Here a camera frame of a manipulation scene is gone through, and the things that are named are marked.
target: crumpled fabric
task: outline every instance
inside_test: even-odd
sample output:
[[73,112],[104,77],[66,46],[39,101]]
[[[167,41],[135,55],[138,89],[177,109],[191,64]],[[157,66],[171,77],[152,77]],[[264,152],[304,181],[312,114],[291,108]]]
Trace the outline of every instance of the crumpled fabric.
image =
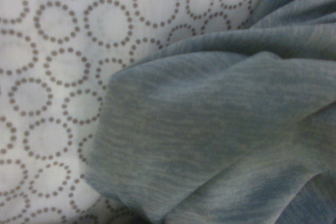
[[335,21],[260,0],[114,74],[87,182],[154,224],[336,223]]

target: bed sheet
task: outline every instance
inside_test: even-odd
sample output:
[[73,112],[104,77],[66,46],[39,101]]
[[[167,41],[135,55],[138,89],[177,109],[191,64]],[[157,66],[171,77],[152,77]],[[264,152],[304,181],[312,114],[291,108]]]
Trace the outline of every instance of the bed sheet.
[[0,223],[126,223],[85,183],[109,77],[258,0],[0,0]]

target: gray fabric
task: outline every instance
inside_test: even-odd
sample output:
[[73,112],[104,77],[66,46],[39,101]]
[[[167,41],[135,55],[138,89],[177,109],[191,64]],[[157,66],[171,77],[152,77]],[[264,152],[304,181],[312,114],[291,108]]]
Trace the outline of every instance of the gray fabric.
[[335,9],[261,0],[114,74],[87,182],[151,223],[334,223]]

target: white patterned fabric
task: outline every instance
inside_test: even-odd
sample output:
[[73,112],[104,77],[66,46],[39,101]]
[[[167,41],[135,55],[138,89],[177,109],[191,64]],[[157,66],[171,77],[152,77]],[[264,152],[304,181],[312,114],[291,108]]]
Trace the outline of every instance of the white patterned fabric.
[[258,0],[0,0],[0,223],[126,223],[85,183],[109,77]]

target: heather gray knit fabric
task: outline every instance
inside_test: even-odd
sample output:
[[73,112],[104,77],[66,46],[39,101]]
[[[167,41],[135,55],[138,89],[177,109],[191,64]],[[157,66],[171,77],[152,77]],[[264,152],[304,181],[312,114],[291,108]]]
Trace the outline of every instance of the heather gray knit fabric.
[[336,0],[250,20],[111,77],[93,188],[150,223],[336,223]]

